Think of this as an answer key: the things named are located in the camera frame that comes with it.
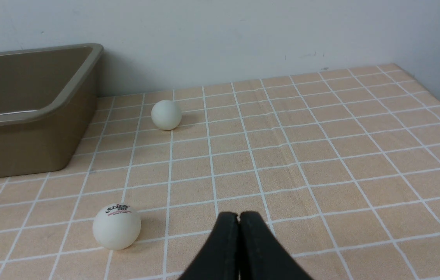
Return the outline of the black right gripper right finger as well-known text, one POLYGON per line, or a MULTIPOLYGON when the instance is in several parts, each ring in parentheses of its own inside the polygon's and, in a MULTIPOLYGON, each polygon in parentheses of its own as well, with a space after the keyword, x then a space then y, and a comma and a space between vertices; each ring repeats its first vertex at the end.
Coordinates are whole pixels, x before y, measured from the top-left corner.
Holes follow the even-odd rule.
POLYGON ((258 212, 240 214, 239 272, 242 280, 311 280, 277 241, 258 212))

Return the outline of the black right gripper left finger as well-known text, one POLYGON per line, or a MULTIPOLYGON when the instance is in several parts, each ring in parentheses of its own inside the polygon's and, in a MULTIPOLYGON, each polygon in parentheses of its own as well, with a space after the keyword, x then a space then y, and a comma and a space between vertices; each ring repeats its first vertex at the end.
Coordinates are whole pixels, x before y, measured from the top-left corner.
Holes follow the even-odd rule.
POLYGON ((179 277, 180 280, 237 280, 238 215, 221 212, 206 242, 179 277))

